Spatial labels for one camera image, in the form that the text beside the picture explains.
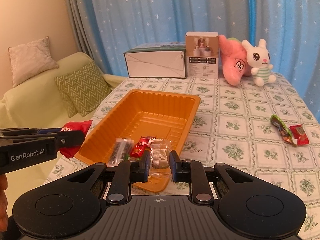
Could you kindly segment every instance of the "ribbed gray plate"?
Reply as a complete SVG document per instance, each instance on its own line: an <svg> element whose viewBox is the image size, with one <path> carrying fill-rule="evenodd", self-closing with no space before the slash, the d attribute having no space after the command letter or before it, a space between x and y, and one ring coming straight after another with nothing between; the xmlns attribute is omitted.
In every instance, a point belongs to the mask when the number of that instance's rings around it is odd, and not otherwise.
<svg viewBox="0 0 320 240"><path fill-rule="evenodd" d="M132 196L111 206L92 228L72 240L245 240L226 228L210 207L188 196ZM298 240L290 237L287 240Z"/></svg>

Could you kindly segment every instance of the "metal screw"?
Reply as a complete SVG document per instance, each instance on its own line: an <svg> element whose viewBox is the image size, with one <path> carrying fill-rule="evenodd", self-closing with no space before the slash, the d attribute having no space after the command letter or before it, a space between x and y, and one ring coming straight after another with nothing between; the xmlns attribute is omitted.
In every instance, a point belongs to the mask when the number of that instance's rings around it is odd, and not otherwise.
<svg viewBox="0 0 320 240"><path fill-rule="evenodd" d="M119 193L113 193L109 196L109 200L113 201L113 202L118 202L123 200L124 196L122 194Z"/></svg>
<svg viewBox="0 0 320 240"><path fill-rule="evenodd" d="M199 200L199 201L209 201L211 200L211 196L209 194L206 194L206 193L201 193L201 194L198 194L196 196L196 199Z"/></svg>

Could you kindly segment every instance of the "tablecloth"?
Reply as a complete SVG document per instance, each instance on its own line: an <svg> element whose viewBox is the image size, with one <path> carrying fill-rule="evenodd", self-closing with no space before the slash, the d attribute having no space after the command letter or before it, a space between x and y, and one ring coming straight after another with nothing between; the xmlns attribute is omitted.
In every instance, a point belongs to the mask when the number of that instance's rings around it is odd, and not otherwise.
<svg viewBox="0 0 320 240"><path fill-rule="evenodd" d="M227 163L298 195L307 208L299 236L319 239L319 124L291 84L282 75L276 76L276 83L263 87L257 87L251 77L243 78L238 87L230 86L222 77L128 78L102 101L92 118L90 131L131 89L199 95L200 105L180 157L210 167L217 162ZM292 147L284 143L270 124L272 114L287 125L303 124L310 145ZM45 183L85 166L75 158L61 158ZM187 183L171 181L157 195L188 194L188 191ZM154 195L134 186L132 194Z"/></svg>

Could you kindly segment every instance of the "white box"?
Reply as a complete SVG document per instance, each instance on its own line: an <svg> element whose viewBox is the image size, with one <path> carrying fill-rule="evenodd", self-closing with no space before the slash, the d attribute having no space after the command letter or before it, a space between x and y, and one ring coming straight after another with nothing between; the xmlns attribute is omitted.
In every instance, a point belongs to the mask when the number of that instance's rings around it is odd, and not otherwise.
<svg viewBox="0 0 320 240"><path fill-rule="evenodd" d="M124 53L129 77L186 78L184 42L148 43Z"/></svg>
<svg viewBox="0 0 320 240"><path fill-rule="evenodd" d="M185 39L188 77L218 78L218 33L187 32Z"/></svg>

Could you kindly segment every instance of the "white pillow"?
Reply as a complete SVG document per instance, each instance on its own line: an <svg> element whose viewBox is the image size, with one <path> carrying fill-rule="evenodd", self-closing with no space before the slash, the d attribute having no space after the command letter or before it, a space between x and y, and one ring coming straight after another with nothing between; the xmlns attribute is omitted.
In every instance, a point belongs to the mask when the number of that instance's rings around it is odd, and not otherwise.
<svg viewBox="0 0 320 240"><path fill-rule="evenodd" d="M13 87L39 73L58 68L49 50L49 37L8 49Z"/></svg>

